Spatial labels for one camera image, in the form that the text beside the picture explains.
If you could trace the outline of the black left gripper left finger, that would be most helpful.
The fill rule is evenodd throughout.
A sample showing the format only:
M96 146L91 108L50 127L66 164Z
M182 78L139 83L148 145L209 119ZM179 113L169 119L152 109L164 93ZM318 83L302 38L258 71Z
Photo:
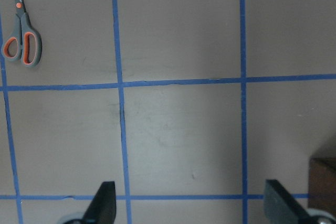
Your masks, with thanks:
M115 182L103 182L84 213L82 223L113 224L117 214Z

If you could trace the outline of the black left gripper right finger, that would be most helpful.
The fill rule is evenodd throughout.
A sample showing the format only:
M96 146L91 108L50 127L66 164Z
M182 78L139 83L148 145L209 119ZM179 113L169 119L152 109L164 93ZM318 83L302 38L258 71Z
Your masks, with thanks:
M307 211L276 179L267 179L264 190L264 213L269 223L304 223Z

